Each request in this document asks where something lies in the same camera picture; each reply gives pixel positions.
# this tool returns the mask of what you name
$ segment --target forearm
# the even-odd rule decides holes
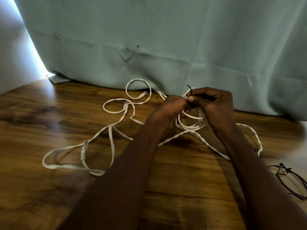
[[[281,187],[237,126],[217,133],[259,229],[306,228],[306,213]]]
[[[150,116],[60,229],[136,229],[154,152],[167,124]]]

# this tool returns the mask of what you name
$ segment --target wooden floor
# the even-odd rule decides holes
[[[135,96],[140,93],[131,91]],[[48,80],[0,96],[1,230],[56,229],[68,215],[96,178],[82,171],[46,169],[42,158],[54,148],[82,143],[102,127],[117,122],[122,113],[109,114],[102,109],[112,98],[127,97],[124,90],[77,82],[52,85]],[[144,122],[161,101],[153,93],[150,101],[136,105],[135,118]],[[122,106],[118,101],[107,108],[115,111]],[[268,165],[283,162],[307,179],[306,123],[244,112],[236,112],[236,120],[257,131],[264,147],[261,156]],[[126,117],[118,128],[133,137],[140,125]],[[251,131],[243,130],[257,148]],[[165,138],[178,132],[169,129]],[[225,152],[210,128],[200,134]],[[118,157],[129,141],[116,132],[113,138]],[[90,143],[88,150],[88,165],[107,170],[111,161],[107,131]],[[48,160],[54,162],[81,165],[80,148]],[[295,190],[303,190],[294,178],[286,182]],[[307,201],[299,204],[307,211]],[[158,148],[139,229],[245,229],[244,221],[250,223],[248,210],[229,161],[193,135],[185,134]]]

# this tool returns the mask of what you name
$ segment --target white cable loop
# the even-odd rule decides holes
[[[43,166],[46,167],[46,168],[48,168],[48,169],[67,168],[67,169],[73,169],[73,170],[84,170],[84,171],[88,171],[89,173],[91,173],[91,174],[93,174],[93,175],[95,175],[95,176],[101,176],[101,175],[103,175],[103,174],[105,173],[105,171],[90,169],[90,168],[88,167],[88,165],[86,164],[87,144],[90,143],[93,139],[95,139],[102,131],[104,131],[105,129],[108,128],[108,131],[109,131],[109,139],[110,139],[111,150],[112,150],[112,161],[111,161],[111,164],[110,164],[110,166],[109,166],[109,167],[111,167],[112,164],[113,164],[113,162],[114,162],[114,160],[115,160],[115,145],[114,145],[114,142],[113,142],[112,129],[114,129],[114,130],[115,130],[117,133],[119,133],[122,137],[125,137],[125,138],[127,138],[127,139],[129,139],[129,140],[133,140],[133,138],[128,137],[127,135],[125,135],[124,133],[122,133],[121,131],[119,131],[119,130],[115,127],[115,125],[117,125],[118,123],[120,123],[120,122],[125,118],[125,116],[126,116],[126,114],[127,114],[127,112],[128,112],[129,105],[132,105],[132,108],[133,108],[133,114],[132,114],[132,116],[130,116],[130,119],[131,119],[132,121],[138,123],[138,124],[142,124],[142,125],[144,124],[144,123],[142,123],[141,121],[136,120],[136,119],[133,118],[133,117],[135,116],[135,106],[134,106],[134,105],[135,105],[135,104],[144,104],[144,103],[146,103],[146,102],[150,99],[150,97],[151,97],[151,87],[150,87],[149,83],[148,83],[147,81],[143,80],[143,79],[133,79],[133,80],[129,81],[129,82],[127,83],[127,85],[126,85],[126,94],[127,94],[127,96],[128,96],[129,98],[132,98],[132,99],[140,99],[140,98],[144,97],[144,96],[147,94],[147,92],[144,91],[144,92],[143,92],[140,96],[138,96],[138,97],[131,97],[131,96],[128,94],[128,90],[127,90],[127,89],[128,89],[129,84],[130,84],[131,82],[133,82],[133,81],[143,81],[143,82],[145,82],[146,85],[148,86],[150,92],[149,92],[149,96],[148,96],[148,98],[146,99],[146,101],[144,101],[144,102],[132,102],[132,101],[130,101],[130,100],[128,100],[128,99],[125,99],[125,98],[116,98],[116,99],[111,99],[111,100],[109,100],[109,101],[106,101],[106,102],[103,104],[103,106],[102,106],[102,108],[104,109],[105,112],[110,113],[110,114],[118,114],[118,113],[124,112],[124,114],[123,114],[123,116],[121,116],[120,120],[119,120],[118,122],[116,122],[116,123],[112,123],[112,124],[110,124],[110,125],[108,125],[108,126],[106,126],[106,127],[103,127],[100,131],[98,131],[98,132],[93,136],[93,138],[89,139],[88,141],[85,140],[83,143],[78,144],[78,145],[67,146],[67,147],[64,147],[64,148],[56,148],[56,149],[51,150],[50,152],[48,152],[48,153],[44,156],[43,161],[42,161]],[[182,97],[185,97],[186,94],[187,94],[189,91],[190,91],[190,89],[187,90],[187,92],[186,92]],[[158,93],[159,93],[159,95],[161,96],[161,98],[162,98],[163,100],[165,100],[165,99],[167,98],[167,96],[164,95],[162,92],[158,91]],[[114,101],[114,100],[125,100],[123,109],[122,109],[121,111],[108,111],[108,110],[105,108],[105,105],[106,105],[107,103],[112,102],[112,101]],[[191,115],[185,113],[184,111],[182,112],[185,116],[187,116],[187,117],[189,117],[189,118],[192,118],[192,119],[198,120],[195,124],[193,124],[193,125],[191,125],[191,126],[186,126],[186,125],[184,125],[184,124],[181,122],[180,115],[178,115],[178,117],[174,120],[174,121],[175,121],[175,125],[176,125],[176,127],[178,127],[179,129],[181,129],[181,130],[183,130],[183,131],[180,132],[180,133],[177,134],[177,135],[174,135],[174,136],[171,137],[171,138],[168,138],[168,139],[164,140],[163,142],[159,143],[158,146],[161,146],[161,145],[163,145],[164,143],[169,142],[170,140],[172,140],[172,139],[174,139],[174,138],[177,138],[177,137],[179,137],[179,136],[182,135],[182,134],[185,134],[185,133],[190,132],[190,133],[196,134],[196,135],[199,137],[199,139],[200,139],[202,142],[204,142],[204,143],[205,143],[209,148],[211,148],[213,151],[215,151],[216,153],[218,153],[219,155],[221,155],[223,158],[229,160],[229,157],[228,157],[228,156],[226,156],[226,155],[220,153],[216,148],[212,147],[208,142],[206,142],[205,139],[202,138],[201,135],[200,135],[199,133],[196,132],[197,130],[203,128],[206,124],[205,124],[205,115],[204,115],[202,109],[199,108],[199,107],[195,107],[195,110],[198,112],[198,117],[191,116]],[[259,155],[260,155],[260,152],[263,150],[263,147],[262,147],[262,143],[260,142],[260,139],[259,139],[259,137],[258,137],[256,131],[255,131],[253,128],[251,128],[250,126],[246,125],[246,124],[237,123],[237,125],[241,125],[241,126],[244,126],[244,127],[248,127],[248,128],[250,128],[251,131],[255,134],[255,137],[256,137],[256,139],[257,139],[257,141],[258,141],[258,144],[259,144],[259,150],[257,151],[257,154],[258,154],[258,156],[259,156]],[[81,149],[81,161],[82,161],[83,167],[74,166],[74,165],[69,165],[69,164],[64,164],[64,165],[55,165],[55,164],[54,164],[54,165],[48,165],[48,164],[45,163],[46,158],[49,157],[51,154],[57,152],[57,151],[69,150],[69,149],[73,149],[73,148],[75,148],[75,147],[81,147],[81,146],[82,146],[82,149]]]

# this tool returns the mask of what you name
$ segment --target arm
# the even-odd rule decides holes
[[[136,229],[159,140],[169,123],[188,108],[184,98],[169,96],[58,229]]]
[[[222,142],[240,181],[258,229],[307,229],[307,215],[281,187],[237,127],[232,94],[199,88],[188,101],[202,108],[208,124]]]

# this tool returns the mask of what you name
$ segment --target person's right arm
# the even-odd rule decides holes
[[[205,87],[187,96],[190,103],[202,108],[228,152],[257,228],[306,230],[307,214],[282,188],[237,127],[231,92]]]

